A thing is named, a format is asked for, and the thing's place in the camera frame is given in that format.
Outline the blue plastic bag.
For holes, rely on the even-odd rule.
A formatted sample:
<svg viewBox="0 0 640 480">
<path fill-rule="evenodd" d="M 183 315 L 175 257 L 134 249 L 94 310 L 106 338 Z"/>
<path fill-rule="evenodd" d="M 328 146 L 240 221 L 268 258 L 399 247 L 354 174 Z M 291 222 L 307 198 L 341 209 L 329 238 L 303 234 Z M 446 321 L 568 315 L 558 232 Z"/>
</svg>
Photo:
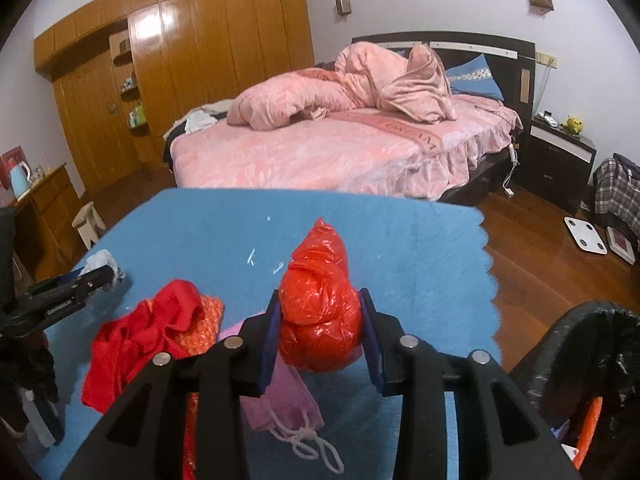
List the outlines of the blue plastic bag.
<svg viewBox="0 0 640 480">
<path fill-rule="evenodd" d="M 570 429 L 570 420 L 565 419 L 564 422 L 561 422 L 558 426 L 552 427 L 551 432 L 555 436 L 556 440 L 562 441 L 569 429 Z"/>
</svg>

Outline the grey sock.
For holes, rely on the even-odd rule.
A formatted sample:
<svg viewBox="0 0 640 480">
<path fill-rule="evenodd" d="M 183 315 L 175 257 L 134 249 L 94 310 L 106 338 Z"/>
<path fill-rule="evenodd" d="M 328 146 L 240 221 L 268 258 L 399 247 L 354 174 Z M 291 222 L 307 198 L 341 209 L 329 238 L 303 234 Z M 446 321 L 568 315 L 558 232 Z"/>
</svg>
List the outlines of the grey sock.
<svg viewBox="0 0 640 480">
<path fill-rule="evenodd" d="M 124 278 L 126 278 L 126 273 L 124 272 L 124 270 L 122 270 L 113 255 L 106 249 L 101 249 L 90 256 L 87 259 L 84 267 L 81 269 L 80 274 L 88 274 L 89 272 L 102 268 L 102 266 L 108 266 L 113 271 L 111 284 L 108 285 L 109 288 L 115 288 L 124 280 Z"/>
</svg>

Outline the white tissue box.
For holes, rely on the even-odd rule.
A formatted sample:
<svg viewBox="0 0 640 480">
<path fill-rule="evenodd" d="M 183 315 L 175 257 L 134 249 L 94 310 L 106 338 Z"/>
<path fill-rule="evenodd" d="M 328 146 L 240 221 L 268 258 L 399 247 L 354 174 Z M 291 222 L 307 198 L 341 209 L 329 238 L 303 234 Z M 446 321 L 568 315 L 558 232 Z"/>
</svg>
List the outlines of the white tissue box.
<svg viewBox="0 0 640 480">
<path fill-rule="evenodd" d="M 565 443 L 562 443 L 561 446 L 562 446 L 563 451 L 567 455 L 567 457 L 570 459 L 570 461 L 574 462 L 574 460 L 576 460 L 576 457 L 579 454 L 578 448 L 574 448 L 574 446 L 570 446 L 570 445 L 567 445 Z"/>
</svg>

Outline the red cloth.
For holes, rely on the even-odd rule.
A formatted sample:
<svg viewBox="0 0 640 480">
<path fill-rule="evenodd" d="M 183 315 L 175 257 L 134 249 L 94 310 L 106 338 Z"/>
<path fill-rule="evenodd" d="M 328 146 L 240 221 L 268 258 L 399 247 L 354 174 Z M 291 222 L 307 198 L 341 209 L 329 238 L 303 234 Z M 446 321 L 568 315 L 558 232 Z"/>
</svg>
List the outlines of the red cloth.
<svg viewBox="0 0 640 480">
<path fill-rule="evenodd" d="M 103 324 L 91 346 L 81 402 L 104 414 L 157 353 L 186 358 L 189 352 L 176 337 L 188 331 L 201 310 L 196 287 L 173 280 L 129 314 Z"/>
</svg>

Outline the orange foam net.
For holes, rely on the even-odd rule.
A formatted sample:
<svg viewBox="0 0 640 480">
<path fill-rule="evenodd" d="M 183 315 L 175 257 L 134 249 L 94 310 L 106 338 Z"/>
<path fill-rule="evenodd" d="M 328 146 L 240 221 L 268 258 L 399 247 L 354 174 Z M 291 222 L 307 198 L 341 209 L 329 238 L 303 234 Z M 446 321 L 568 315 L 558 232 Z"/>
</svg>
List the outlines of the orange foam net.
<svg viewBox="0 0 640 480">
<path fill-rule="evenodd" d="M 198 356 L 205 353 L 216 341 L 220 333 L 220 323 L 224 317 L 224 303 L 212 296 L 201 295 L 201 305 L 191 315 L 191 321 L 184 332 L 168 330 L 170 346 L 166 351 L 177 359 Z M 183 479 L 195 478 L 195 424 L 198 412 L 198 394 L 186 397 L 186 419 L 184 420 L 182 446 Z"/>
</svg>

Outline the pink face mask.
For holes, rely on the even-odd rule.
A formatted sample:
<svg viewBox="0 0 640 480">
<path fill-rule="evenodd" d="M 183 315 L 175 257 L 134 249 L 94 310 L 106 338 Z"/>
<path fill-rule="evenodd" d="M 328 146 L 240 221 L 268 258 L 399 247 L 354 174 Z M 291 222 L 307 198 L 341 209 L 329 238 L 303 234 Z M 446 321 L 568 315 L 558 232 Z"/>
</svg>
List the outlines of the pink face mask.
<svg viewBox="0 0 640 480">
<path fill-rule="evenodd" d="M 336 447 L 318 435 L 324 426 L 320 408 L 296 368 L 280 354 L 274 361 L 271 382 L 259 398 L 242 396 L 248 426 L 288 444 L 301 460 L 321 460 L 332 474 L 344 474 Z"/>
</svg>

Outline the red plastic bag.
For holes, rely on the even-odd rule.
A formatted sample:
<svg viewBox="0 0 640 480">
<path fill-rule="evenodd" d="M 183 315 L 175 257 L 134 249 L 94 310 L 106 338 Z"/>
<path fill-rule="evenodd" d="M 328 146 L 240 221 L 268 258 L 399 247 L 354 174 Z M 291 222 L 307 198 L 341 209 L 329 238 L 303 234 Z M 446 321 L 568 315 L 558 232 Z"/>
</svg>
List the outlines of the red plastic bag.
<svg viewBox="0 0 640 480">
<path fill-rule="evenodd" d="M 283 361 L 311 373 L 348 367 L 361 354 L 362 310 L 348 255 L 333 226 L 319 218 L 295 248 L 278 288 Z"/>
</svg>

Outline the black lined trash bin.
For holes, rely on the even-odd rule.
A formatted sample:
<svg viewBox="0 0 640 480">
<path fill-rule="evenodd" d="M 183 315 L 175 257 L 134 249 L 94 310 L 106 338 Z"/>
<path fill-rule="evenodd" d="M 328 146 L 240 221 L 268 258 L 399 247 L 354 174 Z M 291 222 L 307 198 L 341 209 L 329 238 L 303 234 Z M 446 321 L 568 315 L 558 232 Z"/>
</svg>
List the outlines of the black lined trash bin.
<svg viewBox="0 0 640 480">
<path fill-rule="evenodd" d="M 570 420 L 584 479 L 639 477 L 639 315 L 589 301 L 561 316 L 511 370 L 546 423 Z"/>
</svg>

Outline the wooden side cabinet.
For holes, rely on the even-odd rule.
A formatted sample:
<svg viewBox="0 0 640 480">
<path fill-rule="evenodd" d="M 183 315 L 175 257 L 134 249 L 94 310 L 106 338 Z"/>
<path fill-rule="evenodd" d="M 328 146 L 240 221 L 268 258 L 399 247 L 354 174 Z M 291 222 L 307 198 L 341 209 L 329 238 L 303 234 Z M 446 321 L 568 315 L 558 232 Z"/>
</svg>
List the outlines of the wooden side cabinet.
<svg viewBox="0 0 640 480">
<path fill-rule="evenodd" d="M 81 201 L 66 165 L 45 176 L 15 206 L 14 250 L 35 282 L 66 273 L 78 263 L 86 246 L 72 222 Z"/>
</svg>

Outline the white step stool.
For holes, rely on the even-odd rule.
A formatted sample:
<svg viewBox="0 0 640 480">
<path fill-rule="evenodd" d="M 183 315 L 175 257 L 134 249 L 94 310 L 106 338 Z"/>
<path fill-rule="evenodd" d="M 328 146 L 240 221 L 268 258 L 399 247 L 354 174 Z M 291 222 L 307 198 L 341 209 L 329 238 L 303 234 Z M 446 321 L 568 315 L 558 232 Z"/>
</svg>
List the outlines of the white step stool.
<svg viewBox="0 0 640 480">
<path fill-rule="evenodd" d="M 72 227 L 78 232 L 87 249 L 91 249 L 107 231 L 101 216 L 93 202 L 82 206 L 72 221 Z"/>
</svg>

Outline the light blue kettle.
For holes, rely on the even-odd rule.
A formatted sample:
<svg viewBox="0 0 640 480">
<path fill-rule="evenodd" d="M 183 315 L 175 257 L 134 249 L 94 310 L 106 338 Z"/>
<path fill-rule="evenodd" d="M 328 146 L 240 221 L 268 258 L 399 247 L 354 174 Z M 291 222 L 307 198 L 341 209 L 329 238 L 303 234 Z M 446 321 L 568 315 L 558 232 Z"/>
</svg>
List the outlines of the light blue kettle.
<svg viewBox="0 0 640 480">
<path fill-rule="evenodd" d="M 9 161 L 9 176 L 14 196 L 20 200 L 30 190 L 32 172 L 26 162 L 11 159 Z"/>
</svg>

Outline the blue table cloth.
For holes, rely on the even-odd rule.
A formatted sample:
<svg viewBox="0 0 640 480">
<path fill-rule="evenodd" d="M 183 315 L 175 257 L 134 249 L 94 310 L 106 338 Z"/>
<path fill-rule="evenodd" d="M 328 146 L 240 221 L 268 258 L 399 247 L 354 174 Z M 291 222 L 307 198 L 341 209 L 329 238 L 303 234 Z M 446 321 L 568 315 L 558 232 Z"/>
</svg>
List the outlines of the blue table cloth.
<svg viewBox="0 0 640 480">
<path fill-rule="evenodd" d="M 80 396 L 101 325 L 131 312 L 176 278 L 224 303 L 224 327 L 268 306 L 292 251 L 317 220 L 337 230 L 349 277 L 375 307 L 437 350 L 498 356 L 497 292 L 482 214 L 473 208 L 371 195 L 171 188 L 115 224 L 100 241 L 125 271 L 47 336 L 64 418 L 63 441 L 35 459 L 58 478 L 99 414 Z"/>
</svg>

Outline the white bathroom scale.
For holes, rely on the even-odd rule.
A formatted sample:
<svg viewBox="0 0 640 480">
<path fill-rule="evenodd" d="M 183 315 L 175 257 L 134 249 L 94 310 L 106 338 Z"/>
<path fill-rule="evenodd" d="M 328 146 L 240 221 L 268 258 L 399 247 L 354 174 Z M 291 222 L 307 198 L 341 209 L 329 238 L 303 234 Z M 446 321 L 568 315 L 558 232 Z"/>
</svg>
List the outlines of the white bathroom scale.
<svg viewBox="0 0 640 480">
<path fill-rule="evenodd" d="M 573 217 L 565 217 L 563 221 L 574 242 L 583 252 L 602 256 L 608 253 L 605 242 L 591 223 Z"/>
</svg>

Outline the wooden wardrobe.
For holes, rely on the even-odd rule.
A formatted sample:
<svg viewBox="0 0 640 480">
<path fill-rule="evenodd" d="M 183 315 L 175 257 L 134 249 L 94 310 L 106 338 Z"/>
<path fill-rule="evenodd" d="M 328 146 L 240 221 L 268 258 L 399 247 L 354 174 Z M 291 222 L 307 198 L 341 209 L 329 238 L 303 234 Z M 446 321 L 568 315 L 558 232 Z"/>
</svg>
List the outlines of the wooden wardrobe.
<svg viewBox="0 0 640 480">
<path fill-rule="evenodd" d="M 306 0 L 93 0 L 34 41 L 87 193 L 160 166 L 192 108 L 312 65 Z"/>
</svg>

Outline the clothes pile on bed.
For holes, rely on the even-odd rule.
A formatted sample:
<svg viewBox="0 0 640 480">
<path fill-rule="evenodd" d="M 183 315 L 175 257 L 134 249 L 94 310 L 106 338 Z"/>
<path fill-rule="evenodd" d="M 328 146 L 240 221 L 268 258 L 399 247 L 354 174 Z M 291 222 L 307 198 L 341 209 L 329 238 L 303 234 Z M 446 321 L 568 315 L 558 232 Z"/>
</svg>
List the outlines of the clothes pile on bed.
<svg viewBox="0 0 640 480">
<path fill-rule="evenodd" d="M 216 122 L 227 116 L 232 102 L 232 99 L 224 99 L 192 108 L 172 124 L 163 134 L 163 140 L 167 141 L 171 131 L 180 125 L 183 125 L 185 133 L 194 133 L 216 124 Z"/>
</svg>

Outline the book on floor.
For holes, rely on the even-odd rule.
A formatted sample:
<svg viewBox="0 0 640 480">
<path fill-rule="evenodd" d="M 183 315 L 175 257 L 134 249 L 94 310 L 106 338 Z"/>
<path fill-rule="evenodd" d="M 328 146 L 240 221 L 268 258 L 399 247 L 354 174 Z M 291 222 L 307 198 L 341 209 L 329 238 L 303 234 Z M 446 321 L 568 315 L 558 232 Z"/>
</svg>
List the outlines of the book on floor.
<svg viewBox="0 0 640 480">
<path fill-rule="evenodd" d="M 612 226 L 608 226 L 606 228 L 606 237 L 608 238 L 608 247 L 615 255 L 618 255 L 631 266 L 636 263 L 634 248 L 632 248 L 631 242 L 627 240 L 620 231 L 612 228 Z"/>
</svg>

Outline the pink bed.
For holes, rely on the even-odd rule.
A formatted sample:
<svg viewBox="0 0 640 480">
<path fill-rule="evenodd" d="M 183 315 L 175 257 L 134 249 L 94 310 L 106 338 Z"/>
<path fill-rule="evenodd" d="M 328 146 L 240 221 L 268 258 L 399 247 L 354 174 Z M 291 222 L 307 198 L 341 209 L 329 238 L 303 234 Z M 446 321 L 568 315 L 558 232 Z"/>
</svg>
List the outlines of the pink bed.
<svg viewBox="0 0 640 480">
<path fill-rule="evenodd" d="M 459 94 L 456 120 L 419 124 L 374 108 L 257 131 L 217 122 L 171 143 L 180 188 L 283 188 L 439 200 L 523 129 L 501 102 Z"/>
</svg>

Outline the black nightstand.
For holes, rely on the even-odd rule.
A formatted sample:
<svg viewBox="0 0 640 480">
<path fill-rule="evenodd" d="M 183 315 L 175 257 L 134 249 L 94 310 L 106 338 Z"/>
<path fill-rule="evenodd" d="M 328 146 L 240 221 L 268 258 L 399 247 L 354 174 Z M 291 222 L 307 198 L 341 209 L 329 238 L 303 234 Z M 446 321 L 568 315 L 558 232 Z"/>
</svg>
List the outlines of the black nightstand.
<svg viewBox="0 0 640 480">
<path fill-rule="evenodd" d="M 570 136 L 560 127 L 533 118 L 516 182 L 569 214 L 576 214 L 596 155 L 596 147 L 584 136 Z"/>
</svg>

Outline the yellow toy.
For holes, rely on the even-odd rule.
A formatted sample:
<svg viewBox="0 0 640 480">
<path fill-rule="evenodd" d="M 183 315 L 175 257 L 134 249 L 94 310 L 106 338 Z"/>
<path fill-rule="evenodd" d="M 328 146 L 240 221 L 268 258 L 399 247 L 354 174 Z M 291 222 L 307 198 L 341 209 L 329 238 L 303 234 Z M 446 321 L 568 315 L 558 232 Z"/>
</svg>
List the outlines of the yellow toy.
<svg viewBox="0 0 640 480">
<path fill-rule="evenodd" d="M 561 128 L 570 136 L 580 136 L 584 123 L 581 119 L 570 116 L 565 122 L 562 122 Z"/>
</svg>

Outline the blue pillow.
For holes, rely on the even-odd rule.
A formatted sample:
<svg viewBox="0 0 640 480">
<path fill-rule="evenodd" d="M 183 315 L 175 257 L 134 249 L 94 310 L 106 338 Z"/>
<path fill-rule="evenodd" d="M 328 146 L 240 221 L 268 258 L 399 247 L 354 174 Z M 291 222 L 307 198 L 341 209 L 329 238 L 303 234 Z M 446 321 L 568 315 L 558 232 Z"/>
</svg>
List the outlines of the blue pillow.
<svg viewBox="0 0 640 480">
<path fill-rule="evenodd" d="M 445 74 L 453 94 L 504 100 L 484 54 L 477 55 L 476 58 L 462 65 L 448 68 Z"/>
</svg>

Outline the black headboard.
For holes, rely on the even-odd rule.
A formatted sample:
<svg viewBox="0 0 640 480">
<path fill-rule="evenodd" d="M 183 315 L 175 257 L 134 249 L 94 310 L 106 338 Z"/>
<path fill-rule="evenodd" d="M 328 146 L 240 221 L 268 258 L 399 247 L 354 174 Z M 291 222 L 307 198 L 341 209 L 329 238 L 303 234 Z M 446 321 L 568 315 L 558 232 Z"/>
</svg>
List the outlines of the black headboard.
<svg viewBox="0 0 640 480">
<path fill-rule="evenodd" d="M 507 107 L 515 110 L 529 133 L 535 93 L 535 44 L 530 41 L 480 32 L 386 32 L 352 38 L 352 43 L 369 41 L 392 50 L 410 50 L 422 42 L 434 49 L 446 68 L 472 61 L 484 54 L 492 76 L 502 91 Z"/>
</svg>

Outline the pink quilt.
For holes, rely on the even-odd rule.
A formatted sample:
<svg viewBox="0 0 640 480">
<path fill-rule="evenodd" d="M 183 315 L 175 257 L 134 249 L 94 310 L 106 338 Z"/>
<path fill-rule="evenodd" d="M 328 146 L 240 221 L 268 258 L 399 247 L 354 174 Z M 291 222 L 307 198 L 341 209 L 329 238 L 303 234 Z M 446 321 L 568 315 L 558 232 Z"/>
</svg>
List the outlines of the pink quilt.
<svg viewBox="0 0 640 480">
<path fill-rule="evenodd" d="M 404 58 L 359 41 L 341 50 L 330 70 L 294 70 L 246 89 L 232 101 L 227 122 L 270 131 L 303 112 L 324 117 L 364 108 L 426 124 L 457 118 L 442 60 L 431 47 L 415 44 Z"/>
</svg>

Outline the left wall lamp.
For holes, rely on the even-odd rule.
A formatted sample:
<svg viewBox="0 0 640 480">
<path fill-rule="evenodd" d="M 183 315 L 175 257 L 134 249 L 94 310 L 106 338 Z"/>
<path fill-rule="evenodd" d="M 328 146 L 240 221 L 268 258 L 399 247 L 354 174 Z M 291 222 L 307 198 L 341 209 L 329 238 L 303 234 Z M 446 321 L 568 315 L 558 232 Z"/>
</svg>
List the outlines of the left wall lamp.
<svg viewBox="0 0 640 480">
<path fill-rule="evenodd" d="M 344 18 L 352 13 L 350 0 L 335 0 L 335 9 L 338 16 Z"/>
</svg>

